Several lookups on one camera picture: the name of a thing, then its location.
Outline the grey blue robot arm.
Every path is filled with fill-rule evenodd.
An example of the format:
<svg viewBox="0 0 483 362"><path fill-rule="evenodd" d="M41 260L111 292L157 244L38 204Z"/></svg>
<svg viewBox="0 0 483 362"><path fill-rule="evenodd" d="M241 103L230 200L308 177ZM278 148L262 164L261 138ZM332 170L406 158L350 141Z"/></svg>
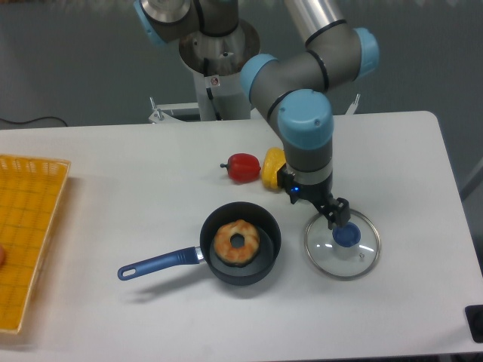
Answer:
<svg viewBox="0 0 483 362"><path fill-rule="evenodd" d="M350 27L333 1L285 5L305 47L285 61L260 52L236 1L136 1L134 8L153 42L178 43L202 120L243 119L256 109L284 146L277 186L292 202L309 201L330 227L343 227L350 208L331 192L334 120L326 94L373 72L379 46L367 29Z"/></svg>

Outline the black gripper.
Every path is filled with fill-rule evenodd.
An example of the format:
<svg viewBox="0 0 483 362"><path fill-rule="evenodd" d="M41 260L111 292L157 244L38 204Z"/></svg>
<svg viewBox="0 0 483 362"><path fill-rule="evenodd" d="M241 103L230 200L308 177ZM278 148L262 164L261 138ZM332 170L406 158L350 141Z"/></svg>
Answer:
<svg viewBox="0 0 483 362"><path fill-rule="evenodd" d="M323 213L328 221L328 228L345 227L351 217L349 202L345 198L337 198L336 210L328 211L330 201L334 199L331 193L332 175L315 185L304 185L295 180L295 174L283 165L277 171L277 186L285 190L292 204L298 200L310 202L319 213Z"/></svg>

